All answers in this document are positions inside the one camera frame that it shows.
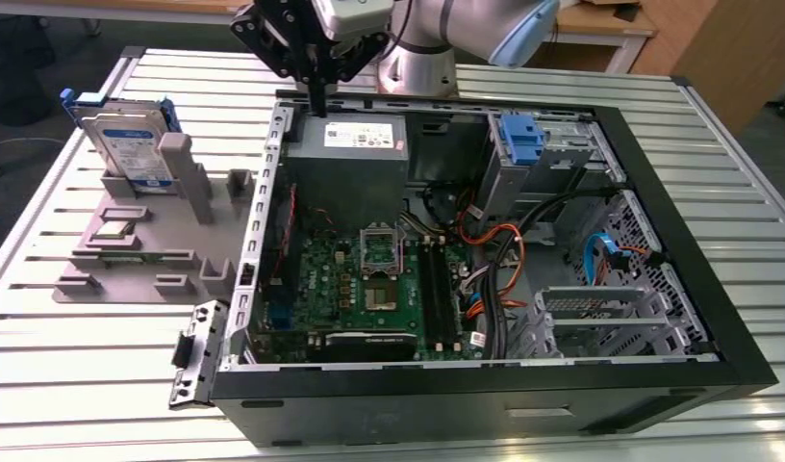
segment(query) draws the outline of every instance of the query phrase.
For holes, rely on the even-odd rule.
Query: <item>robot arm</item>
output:
[[[517,67],[551,30],[557,10],[558,0],[254,0],[230,30],[270,70],[294,79],[312,113],[324,116],[326,94],[355,77],[390,37],[381,90],[449,96],[453,46]]]

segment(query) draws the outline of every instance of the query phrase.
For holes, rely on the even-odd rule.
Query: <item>aluminum slotted table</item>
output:
[[[272,93],[291,82],[246,54],[135,52],[102,90],[135,99],[166,93],[210,174],[258,171]],[[462,97],[621,109],[779,384],[619,437],[255,449],[216,409],[166,408],[190,306],[50,299],[102,194],[103,164],[76,130],[0,250],[0,459],[399,461],[406,451],[406,460],[785,461],[785,203],[694,90],[661,77],[473,65],[458,67],[458,83]],[[367,70],[340,90],[374,88]]]

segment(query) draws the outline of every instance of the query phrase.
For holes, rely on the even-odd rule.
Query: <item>wooden cabinet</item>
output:
[[[689,79],[737,133],[785,83],[785,0],[641,0],[658,27],[631,73]]]

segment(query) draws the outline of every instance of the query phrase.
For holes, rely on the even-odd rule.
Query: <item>case hinge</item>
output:
[[[223,325],[228,307],[211,300],[195,305],[188,328],[178,334],[172,350],[172,380],[168,406],[171,410],[212,407],[210,390],[220,355]]]

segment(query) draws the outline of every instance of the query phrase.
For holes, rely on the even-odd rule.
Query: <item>white label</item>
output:
[[[390,123],[328,122],[323,147],[394,148]]]
[[[471,204],[469,204],[469,207],[466,207],[466,212],[469,212],[469,214],[478,219],[481,219],[483,216],[483,211]]]
[[[486,335],[483,335],[481,332],[473,332],[469,336],[469,344],[482,348],[486,344]]]
[[[144,187],[166,187],[172,183],[163,159],[155,152],[151,132],[107,129],[102,131],[102,135],[110,148],[110,157],[136,190]]]

